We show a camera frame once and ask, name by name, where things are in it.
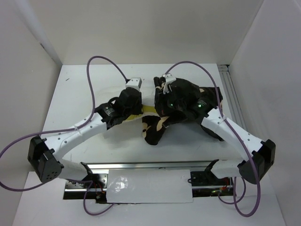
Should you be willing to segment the black beige patterned pillowcase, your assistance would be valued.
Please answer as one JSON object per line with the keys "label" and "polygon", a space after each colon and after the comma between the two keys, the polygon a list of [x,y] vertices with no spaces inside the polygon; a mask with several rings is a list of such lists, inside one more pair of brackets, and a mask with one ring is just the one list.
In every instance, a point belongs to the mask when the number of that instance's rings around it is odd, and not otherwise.
{"label": "black beige patterned pillowcase", "polygon": [[[157,79],[163,77],[155,77],[155,96],[154,109],[157,113]],[[185,121],[194,121],[198,125],[208,116],[212,109],[217,109],[222,104],[222,94],[220,88],[200,87],[200,98],[193,104],[189,105],[185,111],[177,111],[170,116],[160,117],[157,115],[148,115],[142,117],[143,137],[149,145],[157,145],[166,129],[172,124],[178,124]]]}

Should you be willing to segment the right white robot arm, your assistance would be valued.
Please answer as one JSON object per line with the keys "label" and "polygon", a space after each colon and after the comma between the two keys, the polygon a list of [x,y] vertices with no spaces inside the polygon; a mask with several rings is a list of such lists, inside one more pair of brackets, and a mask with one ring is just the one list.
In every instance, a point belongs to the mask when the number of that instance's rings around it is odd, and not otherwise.
{"label": "right white robot arm", "polygon": [[276,145],[263,141],[239,125],[220,110],[222,95],[219,88],[199,87],[185,79],[155,77],[155,109],[161,117],[179,117],[196,122],[211,137],[233,146],[240,158],[214,160],[205,170],[205,179],[217,184],[222,178],[242,177],[257,184],[274,163]]}

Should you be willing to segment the white pillow yellow edge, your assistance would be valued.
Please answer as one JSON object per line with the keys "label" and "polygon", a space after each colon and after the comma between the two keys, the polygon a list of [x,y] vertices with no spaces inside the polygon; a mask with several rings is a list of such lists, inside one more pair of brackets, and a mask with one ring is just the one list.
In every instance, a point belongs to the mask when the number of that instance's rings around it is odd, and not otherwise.
{"label": "white pillow yellow edge", "polygon": [[132,115],[143,114],[141,84],[140,78],[127,80],[125,89],[118,97],[113,97],[95,108],[95,113],[102,117],[107,129],[123,123]]}

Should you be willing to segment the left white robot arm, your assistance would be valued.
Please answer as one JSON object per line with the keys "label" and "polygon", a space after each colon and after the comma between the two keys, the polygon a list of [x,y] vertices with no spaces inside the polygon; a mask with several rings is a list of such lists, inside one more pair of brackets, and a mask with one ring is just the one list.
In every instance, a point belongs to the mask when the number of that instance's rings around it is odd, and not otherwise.
{"label": "left white robot arm", "polygon": [[71,131],[55,132],[46,138],[34,136],[30,140],[28,161],[40,181],[46,183],[61,174],[64,168],[61,159],[69,151],[91,137],[121,124],[129,116],[140,115],[142,107],[141,92],[126,88],[119,97],[95,108],[91,119],[85,118],[71,127]]}

